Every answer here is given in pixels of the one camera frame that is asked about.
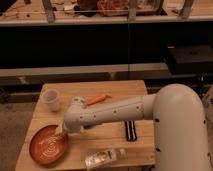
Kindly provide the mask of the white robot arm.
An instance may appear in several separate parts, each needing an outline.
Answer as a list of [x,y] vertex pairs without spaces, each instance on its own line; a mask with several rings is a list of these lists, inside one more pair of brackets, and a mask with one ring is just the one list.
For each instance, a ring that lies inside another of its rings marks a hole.
[[64,114],[63,129],[77,133],[84,125],[143,119],[154,122],[155,171],[212,171],[205,109],[184,84],[92,108],[75,97]]

